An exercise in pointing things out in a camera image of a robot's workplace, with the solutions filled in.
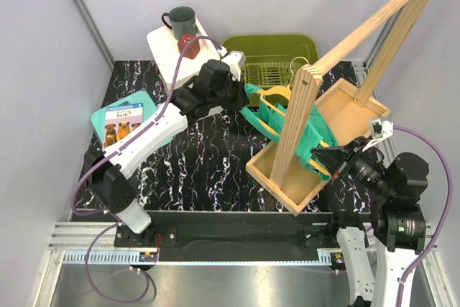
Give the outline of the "green tank top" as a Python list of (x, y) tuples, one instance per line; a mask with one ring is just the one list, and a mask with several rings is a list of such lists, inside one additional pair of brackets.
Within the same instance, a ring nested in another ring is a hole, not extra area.
[[(287, 86), (275, 86), (269, 89), (259, 88), (251, 83), (244, 86), (245, 94), (257, 97), (259, 109), (252, 111), (245, 106), (240, 113), (261, 134), (274, 143), (280, 141), (281, 131), (285, 122), (287, 108), (279, 103), (267, 100), (268, 96), (281, 96), (290, 99), (291, 90)], [(301, 135), (295, 155), (300, 165), (315, 174), (321, 180), (329, 180), (330, 173), (322, 164), (313, 158), (311, 150), (317, 147), (335, 147), (339, 144), (331, 128), (327, 125), (316, 106), (311, 109), (307, 124)]]

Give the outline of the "yellow clothes hanger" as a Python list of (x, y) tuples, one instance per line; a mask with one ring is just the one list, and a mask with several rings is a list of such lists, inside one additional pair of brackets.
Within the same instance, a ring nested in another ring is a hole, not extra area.
[[(259, 89), (256, 94), (259, 96), (259, 113), (258, 123), (264, 129), (262, 132), (268, 137), (270, 134), (273, 140), (279, 140), (281, 130), (287, 113), (287, 106), (280, 103), (273, 103), (267, 100), (267, 97), (278, 95), (289, 101), (295, 77), (293, 63), (296, 60), (303, 60), (309, 63), (308, 59), (303, 56), (293, 58), (289, 63), (290, 80), (286, 86), (275, 86), (267, 90)], [(330, 173), (320, 164), (311, 154), (311, 150), (317, 147), (330, 147), (337, 144), (335, 135), (328, 127), (326, 121), (314, 106), (311, 110), (303, 134), (300, 138), (296, 155), (300, 159), (300, 164), (307, 169), (318, 173), (323, 180), (328, 180)]]

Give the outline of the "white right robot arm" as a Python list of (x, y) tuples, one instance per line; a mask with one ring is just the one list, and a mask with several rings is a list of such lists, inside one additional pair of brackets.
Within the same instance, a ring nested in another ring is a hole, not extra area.
[(357, 137), (344, 146), (315, 148), (312, 155), (332, 177), (348, 173), (371, 193), (377, 268), (373, 270), (368, 260), (360, 215), (337, 211), (323, 233), (343, 253), (350, 306), (409, 306), (410, 275), (426, 240), (426, 221), (418, 202), (428, 186), (429, 164), (403, 152), (384, 166), (369, 155), (371, 142), (371, 138)]

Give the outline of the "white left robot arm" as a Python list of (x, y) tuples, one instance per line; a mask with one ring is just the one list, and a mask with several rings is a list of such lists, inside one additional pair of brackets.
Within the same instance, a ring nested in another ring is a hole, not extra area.
[(83, 182), (92, 194), (130, 229), (130, 238), (141, 247), (155, 239), (151, 217), (137, 201), (129, 179), (152, 153), (197, 121), (248, 105), (242, 66), (244, 53), (232, 51), (221, 60), (204, 63), (198, 75), (171, 93), (143, 124), (103, 152), (85, 154)]

